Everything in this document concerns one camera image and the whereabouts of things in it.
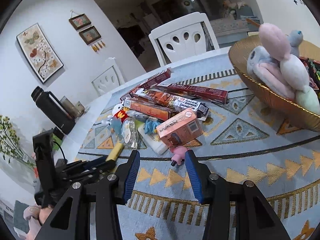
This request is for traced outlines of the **left hand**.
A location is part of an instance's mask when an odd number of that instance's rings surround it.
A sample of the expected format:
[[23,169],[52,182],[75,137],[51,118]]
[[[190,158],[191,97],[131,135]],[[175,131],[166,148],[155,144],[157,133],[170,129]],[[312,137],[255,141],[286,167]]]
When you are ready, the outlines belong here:
[[26,240],[36,238],[52,210],[53,208],[51,206],[42,208],[38,205],[29,206],[24,210],[23,218],[28,221],[29,224],[29,232],[27,233]]

